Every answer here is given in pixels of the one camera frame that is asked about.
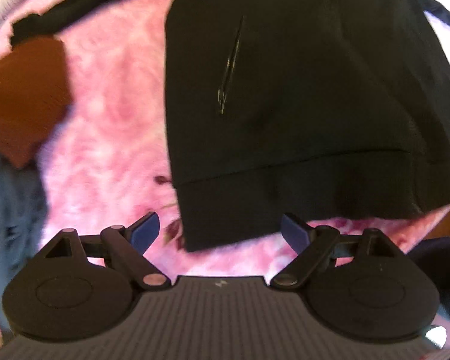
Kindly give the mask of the black jacket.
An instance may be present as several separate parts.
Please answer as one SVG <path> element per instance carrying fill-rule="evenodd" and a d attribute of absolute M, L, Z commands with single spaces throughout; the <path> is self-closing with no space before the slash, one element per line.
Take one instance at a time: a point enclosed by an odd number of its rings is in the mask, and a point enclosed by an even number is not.
<path fill-rule="evenodd" d="M 112 0 L 64 0 L 16 46 Z M 174 0 L 165 111 L 185 247 L 450 204 L 450 64 L 437 0 Z"/>

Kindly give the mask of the blue-grey garment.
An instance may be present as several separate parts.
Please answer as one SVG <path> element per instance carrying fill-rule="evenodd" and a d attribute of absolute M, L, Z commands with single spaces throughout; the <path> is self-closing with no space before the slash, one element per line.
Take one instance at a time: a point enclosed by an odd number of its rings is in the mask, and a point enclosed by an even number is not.
<path fill-rule="evenodd" d="M 9 281 L 36 253 L 47 213 L 36 166 L 17 170 L 0 154 L 0 302 Z"/>

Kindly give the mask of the pink floral blanket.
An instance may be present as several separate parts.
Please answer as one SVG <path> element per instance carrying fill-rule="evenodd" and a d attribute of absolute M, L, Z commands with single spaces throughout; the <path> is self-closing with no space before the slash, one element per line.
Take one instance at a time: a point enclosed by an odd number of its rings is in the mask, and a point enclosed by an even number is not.
<path fill-rule="evenodd" d="M 293 251 L 272 235 L 187 253 L 165 138 L 164 21 L 171 0 L 121 0 L 61 33 L 72 104 L 39 154 L 49 213 L 40 240 L 63 228 L 96 234 L 154 211 L 146 257 L 177 275 L 271 278 Z"/>

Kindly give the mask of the orange-brown folded garment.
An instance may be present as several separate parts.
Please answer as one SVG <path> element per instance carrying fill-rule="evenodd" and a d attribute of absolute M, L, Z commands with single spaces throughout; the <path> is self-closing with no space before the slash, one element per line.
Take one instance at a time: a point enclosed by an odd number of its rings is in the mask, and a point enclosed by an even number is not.
<path fill-rule="evenodd" d="M 0 153 L 27 166 L 72 103 L 65 48 L 54 37 L 25 41 L 0 59 Z"/>

